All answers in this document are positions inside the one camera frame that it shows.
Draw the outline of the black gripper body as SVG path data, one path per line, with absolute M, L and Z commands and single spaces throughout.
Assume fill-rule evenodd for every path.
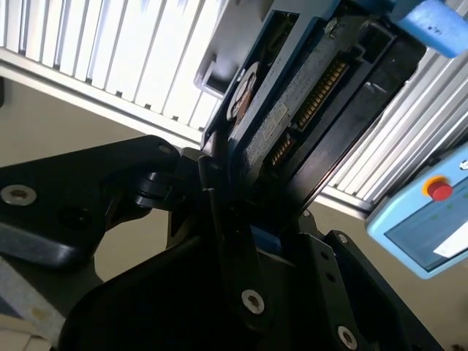
M 60 335 L 62 350 L 296 350 L 318 315 L 319 264 L 331 248 L 299 234 L 286 260 L 250 233 L 194 237 L 88 293 Z

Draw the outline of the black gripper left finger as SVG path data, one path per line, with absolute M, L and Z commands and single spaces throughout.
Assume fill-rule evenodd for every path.
M 63 328 L 100 287 L 89 264 L 105 233 L 153 209 L 170 214 L 171 248 L 194 237 L 250 233 L 230 206 L 224 160 L 154 136 L 1 169 L 1 300 Z

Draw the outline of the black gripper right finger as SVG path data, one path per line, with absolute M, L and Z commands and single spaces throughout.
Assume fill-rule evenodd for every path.
M 333 250 L 358 330 L 372 350 L 442 349 L 347 234 L 322 234 L 308 210 L 298 227 Z

